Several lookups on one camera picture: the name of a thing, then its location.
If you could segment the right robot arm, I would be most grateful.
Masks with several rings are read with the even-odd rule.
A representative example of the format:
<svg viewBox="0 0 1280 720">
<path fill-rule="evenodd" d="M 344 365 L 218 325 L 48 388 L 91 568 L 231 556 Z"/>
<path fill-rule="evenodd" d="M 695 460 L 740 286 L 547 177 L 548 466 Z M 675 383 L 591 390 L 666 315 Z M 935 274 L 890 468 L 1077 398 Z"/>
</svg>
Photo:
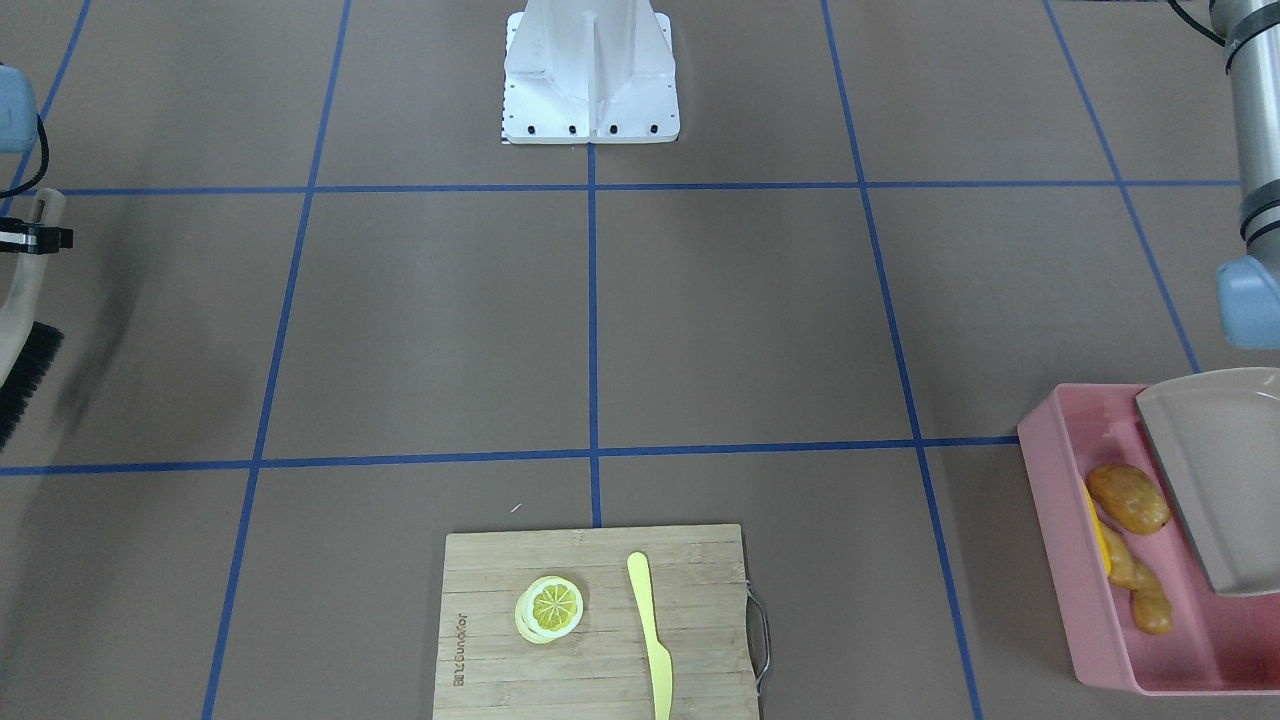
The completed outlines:
<svg viewBox="0 0 1280 720">
<path fill-rule="evenodd" d="M 38 165 L 28 179 L 3 190 L 4 200 L 35 190 L 49 172 L 50 145 L 44 118 L 35 101 L 28 77 L 15 67 L 1 67 L 1 151 L 19 156 L 38 151 Z M 49 222 L 23 222 L 15 217 L 1 219 L 1 251 L 4 254 L 49 255 L 74 246 L 74 232 Z"/>
</svg>

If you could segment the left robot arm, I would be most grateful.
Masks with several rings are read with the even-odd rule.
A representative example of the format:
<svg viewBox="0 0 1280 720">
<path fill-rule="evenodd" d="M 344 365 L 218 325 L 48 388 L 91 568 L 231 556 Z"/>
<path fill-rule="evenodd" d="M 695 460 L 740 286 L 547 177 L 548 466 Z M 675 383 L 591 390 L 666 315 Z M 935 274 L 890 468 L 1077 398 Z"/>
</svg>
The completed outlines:
<svg viewBox="0 0 1280 720">
<path fill-rule="evenodd" d="M 1224 334 L 1239 348 L 1279 346 L 1279 4 L 1211 1 L 1231 87 L 1243 256 L 1216 273 Z"/>
</svg>

